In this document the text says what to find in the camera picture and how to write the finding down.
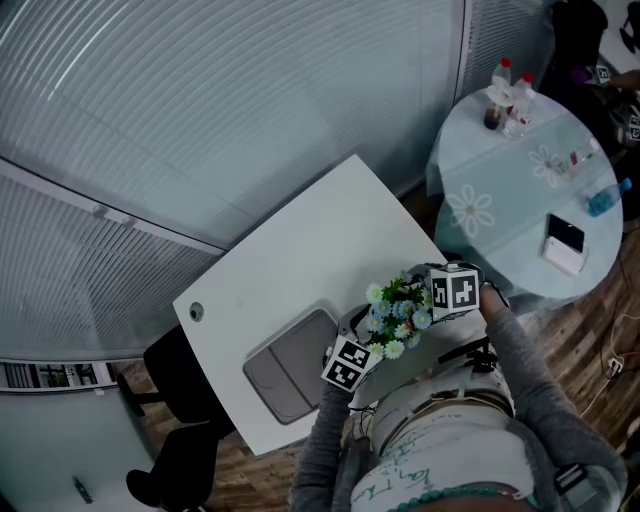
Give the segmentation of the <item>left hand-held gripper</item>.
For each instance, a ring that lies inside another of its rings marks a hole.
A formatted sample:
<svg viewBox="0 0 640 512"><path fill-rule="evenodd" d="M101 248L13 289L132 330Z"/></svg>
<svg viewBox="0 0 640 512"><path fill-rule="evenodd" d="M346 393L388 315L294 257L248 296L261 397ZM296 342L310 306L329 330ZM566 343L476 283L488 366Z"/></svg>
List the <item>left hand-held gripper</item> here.
<svg viewBox="0 0 640 512"><path fill-rule="evenodd" d="M337 325L338 336L321 374L324 381L349 393L354 393L382 361L379 354L346 338L357 337L357 326L369 309L369 305L356 306L341 317Z"/></svg>

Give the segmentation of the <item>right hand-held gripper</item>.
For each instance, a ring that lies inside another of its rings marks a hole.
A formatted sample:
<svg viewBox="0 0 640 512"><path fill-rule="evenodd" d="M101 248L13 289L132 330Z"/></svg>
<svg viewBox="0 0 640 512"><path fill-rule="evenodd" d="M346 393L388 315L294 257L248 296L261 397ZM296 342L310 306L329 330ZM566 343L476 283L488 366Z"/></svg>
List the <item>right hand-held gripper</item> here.
<svg viewBox="0 0 640 512"><path fill-rule="evenodd" d="M411 284L426 288L434 322L453 320L479 308L482 271L474 264L417 264L409 270Z"/></svg>

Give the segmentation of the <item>blue white flower bouquet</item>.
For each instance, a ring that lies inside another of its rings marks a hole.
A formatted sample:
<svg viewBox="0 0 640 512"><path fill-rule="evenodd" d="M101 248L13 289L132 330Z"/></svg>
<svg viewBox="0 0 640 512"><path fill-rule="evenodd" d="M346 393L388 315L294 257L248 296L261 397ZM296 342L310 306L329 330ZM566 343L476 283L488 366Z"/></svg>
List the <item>blue white flower bouquet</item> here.
<svg viewBox="0 0 640 512"><path fill-rule="evenodd" d="M426 288L410 281L409 272L402 271L388 285L372 283L366 289L370 306L365 317L367 345L384 359L397 360L407 348L415 348L434 323Z"/></svg>

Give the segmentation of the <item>grey tray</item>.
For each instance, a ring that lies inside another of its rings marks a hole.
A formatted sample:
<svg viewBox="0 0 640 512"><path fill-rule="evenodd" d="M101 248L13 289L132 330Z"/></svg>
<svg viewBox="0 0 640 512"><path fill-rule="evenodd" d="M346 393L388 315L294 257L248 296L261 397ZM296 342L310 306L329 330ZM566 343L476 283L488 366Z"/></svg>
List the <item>grey tray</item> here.
<svg viewBox="0 0 640 512"><path fill-rule="evenodd" d="M248 354L243 373L279 424L292 424L317 409L323 358L336 336L335 312L319 300Z"/></svg>

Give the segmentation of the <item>person's left forearm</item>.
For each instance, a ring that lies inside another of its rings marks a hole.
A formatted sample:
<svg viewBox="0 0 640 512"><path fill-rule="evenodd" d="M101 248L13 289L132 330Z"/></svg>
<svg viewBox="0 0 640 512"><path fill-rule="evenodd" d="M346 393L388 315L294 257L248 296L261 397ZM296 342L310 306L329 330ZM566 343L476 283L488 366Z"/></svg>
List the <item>person's left forearm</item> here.
<svg viewBox="0 0 640 512"><path fill-rule="evenodd" d="M351 400L350 393L326 385L294 477L289 512L348 512L339 469L342 431Z"/></svg>

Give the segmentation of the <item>person's right forearm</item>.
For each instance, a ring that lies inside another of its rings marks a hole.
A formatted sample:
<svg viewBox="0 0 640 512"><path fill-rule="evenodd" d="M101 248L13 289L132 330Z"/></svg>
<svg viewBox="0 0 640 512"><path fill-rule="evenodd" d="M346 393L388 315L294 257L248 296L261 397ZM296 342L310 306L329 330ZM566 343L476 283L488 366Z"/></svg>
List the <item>person's right forearm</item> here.
<svg viewBox="0 0 640 512"><path fill-rule="evenodd" d="M480 288L486 334L515 406L507 430L518 436L534 479L527 499L540 512L618 512L627 490L623 459L577 414L514 313L490 284ZM554 486L559 467L582 464L587 477L564 495Z"/></svg>

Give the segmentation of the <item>pale blue floral tablecloth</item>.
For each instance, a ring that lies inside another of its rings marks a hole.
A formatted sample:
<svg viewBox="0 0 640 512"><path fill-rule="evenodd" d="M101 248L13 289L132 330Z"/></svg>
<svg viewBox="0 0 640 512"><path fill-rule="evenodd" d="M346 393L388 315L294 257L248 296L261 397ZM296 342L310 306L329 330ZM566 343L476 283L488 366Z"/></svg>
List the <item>pale blue floral tablecloth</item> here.
<svg viewBox="0 0 640 512"><path fill-rule="evenodd" d="M569 153L594 136L556 101L537 95L532 118L518 139L484 126L487 104L484 90L467 95L445 119L433 147L426 190L444 199L435 243L481 267L514 309L560 307L593 290L615 263L622 205L591 217L586 203L616 184L616 176L602 149L575 179L563 176ZM577 276L541 258L550 213L585 234L589 255Z"/></svg>

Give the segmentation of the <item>white box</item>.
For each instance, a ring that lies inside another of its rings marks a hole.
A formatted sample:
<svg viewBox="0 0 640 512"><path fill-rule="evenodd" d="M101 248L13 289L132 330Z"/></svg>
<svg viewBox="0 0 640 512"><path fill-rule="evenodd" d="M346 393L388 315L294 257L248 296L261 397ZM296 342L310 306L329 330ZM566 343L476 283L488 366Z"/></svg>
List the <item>white box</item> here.
<svg viewBox="0 0 640 512"><path fill-rule="evenodd" d="M544 261L570 276L577 276L582 272L588 255L587 247L576 251L555 237L546 237L541 250Z"/></svg>

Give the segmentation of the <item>black smartphone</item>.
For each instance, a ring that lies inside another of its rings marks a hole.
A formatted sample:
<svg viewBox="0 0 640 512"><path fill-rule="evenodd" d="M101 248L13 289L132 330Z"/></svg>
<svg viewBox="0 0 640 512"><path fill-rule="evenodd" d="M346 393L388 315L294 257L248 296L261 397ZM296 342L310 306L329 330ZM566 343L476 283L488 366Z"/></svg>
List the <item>black smartphone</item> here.
<svg viewBox="0 0 640 512"><path fill-rule="evenodd" d="M547 218L546 236L556 239L577 253L583 252L584 232L552 213Z"/></svg>

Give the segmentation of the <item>person's torso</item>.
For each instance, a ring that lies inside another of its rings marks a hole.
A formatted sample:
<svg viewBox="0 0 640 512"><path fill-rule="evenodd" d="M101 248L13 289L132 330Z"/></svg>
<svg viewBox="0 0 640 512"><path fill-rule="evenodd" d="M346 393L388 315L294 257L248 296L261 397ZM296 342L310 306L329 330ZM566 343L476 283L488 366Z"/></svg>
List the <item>person's torso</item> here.
<svg viewBox="0 0 640 512"><path fill-rule="evenodd" d="M396 392L376 426L372 467L348 512L540 512L515 406L498 371L461 368Z"/></svg>

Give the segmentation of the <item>black office chair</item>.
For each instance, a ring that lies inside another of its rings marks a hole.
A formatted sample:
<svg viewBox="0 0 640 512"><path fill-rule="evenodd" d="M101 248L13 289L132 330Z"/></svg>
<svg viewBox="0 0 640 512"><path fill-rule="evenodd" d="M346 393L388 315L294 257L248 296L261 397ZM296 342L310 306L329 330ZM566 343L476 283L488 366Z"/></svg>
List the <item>black office chair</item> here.
<svg viewBox="0 0 640 512"><path fill-rule="evenodd" d="M123 375L119 390L130 411L143 417L145 404L163 402L184 424L171 431L149 471L126 476L130 494L163 512L199 512L214 485L217 449L235 426L207 380L182 327L177 326L143 354L154 392L135 393Z"/></svg>

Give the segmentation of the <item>clear bottle with red label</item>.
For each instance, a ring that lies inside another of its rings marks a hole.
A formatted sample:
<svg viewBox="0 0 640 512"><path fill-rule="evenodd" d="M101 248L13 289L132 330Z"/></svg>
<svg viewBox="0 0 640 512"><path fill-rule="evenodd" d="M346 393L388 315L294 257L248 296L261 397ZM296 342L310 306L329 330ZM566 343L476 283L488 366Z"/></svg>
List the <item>clear bottle with red label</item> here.
<svg viewBox="0 0 640 512"><path fill-rule="evenodd" d="M601 147L597 139L588 137L564 160L562 164L563 176L567 180L575 179L581 173L582 168L600 153Z"/></svg>

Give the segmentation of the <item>blue plastic bottle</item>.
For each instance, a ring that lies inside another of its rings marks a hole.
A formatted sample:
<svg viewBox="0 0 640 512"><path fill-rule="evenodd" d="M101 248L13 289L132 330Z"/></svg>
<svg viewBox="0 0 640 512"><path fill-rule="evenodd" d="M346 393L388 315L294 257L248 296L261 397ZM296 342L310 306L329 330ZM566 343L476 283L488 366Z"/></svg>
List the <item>blue plastic bottle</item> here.
<svg viewBox="0 0 640 512"><path fill-rule="evenodd" d="M622 196L632 188L632 182L625 178L621 182L603 188L601 191L589 197L586 203L587 213L591 217L599 217L612 209Z"/></svg>

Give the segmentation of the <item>clear bottle with red cap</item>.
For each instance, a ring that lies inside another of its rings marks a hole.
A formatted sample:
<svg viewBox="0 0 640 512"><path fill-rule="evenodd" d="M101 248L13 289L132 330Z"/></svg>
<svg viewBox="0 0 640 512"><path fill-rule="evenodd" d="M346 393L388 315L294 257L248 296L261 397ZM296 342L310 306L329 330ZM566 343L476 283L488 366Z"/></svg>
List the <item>clear bottle with red cap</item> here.
<svg viewBox="0 0 640 512"><path fill-rule="evenodd" d="M522 77L513 86L514 107L520 108L529 105L535 100L536 92L533 89L533 75L524 72Z"/></svg>
<svg viewBox="0 0 640 512"><path fill-rule="evenodd" d="M499 92L510 91L511 67L511 60L508 57L502 57L492 73L492 84Z"/></svg>

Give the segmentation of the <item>frosted glass door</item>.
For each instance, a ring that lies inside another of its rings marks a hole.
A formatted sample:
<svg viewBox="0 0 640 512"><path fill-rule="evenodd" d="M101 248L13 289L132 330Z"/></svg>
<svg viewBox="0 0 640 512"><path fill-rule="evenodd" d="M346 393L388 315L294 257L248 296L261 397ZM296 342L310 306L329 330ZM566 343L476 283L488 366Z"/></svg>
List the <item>frosted glass door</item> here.
<svg viewBox="0 0 640 512"><path fill-rule="evenodd" d="M126 476L154 460L141 422L115 389L0 393L0 496L15 512L151 512L130 494Z"/></svg>

